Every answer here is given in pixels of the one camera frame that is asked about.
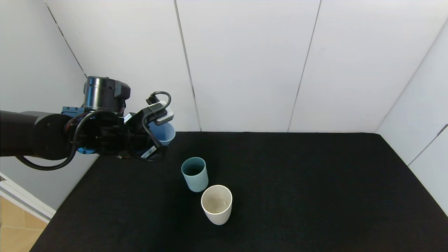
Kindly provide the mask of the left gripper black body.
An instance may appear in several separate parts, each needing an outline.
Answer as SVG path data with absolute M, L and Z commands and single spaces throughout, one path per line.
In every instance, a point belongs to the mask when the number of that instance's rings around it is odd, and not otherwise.
M 152 132 L 129 134 L 129 154 L 138 160 L 157 161 L 155 156 L 161 145 Z

